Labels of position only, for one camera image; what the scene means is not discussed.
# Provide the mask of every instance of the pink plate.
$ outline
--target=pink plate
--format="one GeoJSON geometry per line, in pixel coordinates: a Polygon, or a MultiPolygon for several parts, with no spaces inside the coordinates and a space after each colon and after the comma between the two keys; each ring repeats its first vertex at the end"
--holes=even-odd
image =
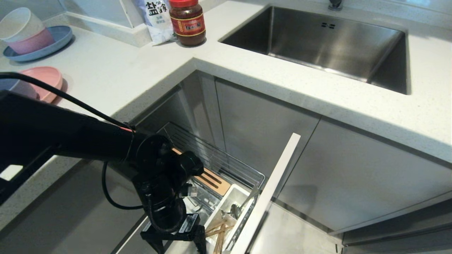
{"type": "MultiPolygon", "coordinates": [[[[30,69],[21,71],[20,73],[33,77],[44,83],[47,83],[57,89],[61,89],[61,87],[63,86],[63,76],[61,75],[60,71],[57,70],[56,68],[53,68],[50,66],[30,68],[30,69]]],[[[31,84],[31,86],[39,94],[39,99],[41,101],[51,103],[57,96],[56,94],[51,93],[43,88],[33,85],[33,84],[31,84]]]]}

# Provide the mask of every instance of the black cable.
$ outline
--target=black cable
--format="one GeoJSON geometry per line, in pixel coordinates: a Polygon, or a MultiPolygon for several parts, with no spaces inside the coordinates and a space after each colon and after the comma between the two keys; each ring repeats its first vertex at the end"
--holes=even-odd
{"type": "Polygon", "coordinates": [[[102,167],[102,190],[104,191],[104,195],[106,197],[106,199],[108,200],[108,202],[110,202],[110,204],[112,204],[112,206],[119,208],[119,209],[123,209],[123,210],[137,210],[137,209],[142,209],[143,206],[136,206],[136,207],[125,207],[122,206],[118,203],[116,203],[115,201],[112,200],[112,198],[110,197],[110,194],[108,193],[108,189],[107,189],[107,182],[106,182],[106,175],[107,175],[107,164],[108,162],[105,161],[104,162],[104,166],[102,167]]]}
{"type": "Polygon", "coordinates": [[[74,103],[75,105],[78,105],[78,106],[88,110],[89,112],[95,114],[96,116],[99,116],[115,125],[118,125],[120,127],[127,128],[127,129],[129,128],[126,124],[107,116],[106,114],[104,114],[104,113],[100,112],[99,110],[85,104],[84,102],[68,95],[67,93],[65,93],[51,85],[48,85],[40,80],[32,78],[30,76],[16,73],[16,72],[0,72],[0,79],[18,79],[18,80],[23,80],[25,82],[29,82],[33,85],[44,88],[45,90],[50,91],[50,92],[60,96],[61,98],[67,99],[68,101],[74,103]]]}

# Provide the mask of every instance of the pink bowl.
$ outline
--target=pink bowl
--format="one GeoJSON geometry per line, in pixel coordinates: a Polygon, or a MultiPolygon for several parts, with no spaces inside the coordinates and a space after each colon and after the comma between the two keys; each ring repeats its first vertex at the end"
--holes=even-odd
{"type": "MultiPolygon", "coordinates": [[[[61,87],[63,86],[63,76],[61,75],[61,72],[58,69],[50,66],[30,68],[21,71],[20,73],[47,83],[57,89],[61,89],[61,87]]],[[[31,86],[36,90],[41,101],[51,103],[57,97],[56,94],[40,88],[39,86],[35,86],[33,84],[31,84],[31,86]]]]}
{"type": "Polygon", "coordinates": [[[16,53],[23,55],[45,48],[55,40],[47,28],[21,41],[7,43],[16,53]]]}

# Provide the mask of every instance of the gray cabinet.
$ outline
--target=gray cabinet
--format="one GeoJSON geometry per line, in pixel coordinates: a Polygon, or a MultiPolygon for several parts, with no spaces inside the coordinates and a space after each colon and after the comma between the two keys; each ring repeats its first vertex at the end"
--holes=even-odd
{"type": "Polygon", "coordinates": [[[322,119],[278,198],[339,233],[451,193],[451,169],[322,119]]]}
{"type": "Polygon", "coordinates": [[[293,132],[301,135],[281,183],[295,165],[320,115],[245,89],[226,80],[216,80],[226,151],[269,178],[280,151],[293,132]]]}

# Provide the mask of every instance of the stainless steel sink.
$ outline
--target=stainless steel sink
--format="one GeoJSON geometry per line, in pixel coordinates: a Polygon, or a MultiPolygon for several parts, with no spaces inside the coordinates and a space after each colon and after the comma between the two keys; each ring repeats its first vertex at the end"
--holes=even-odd
{"type": "Polygon", "coordinates": [[[269,7],[221,42],[407,94],[402,31],[269,7]]]}

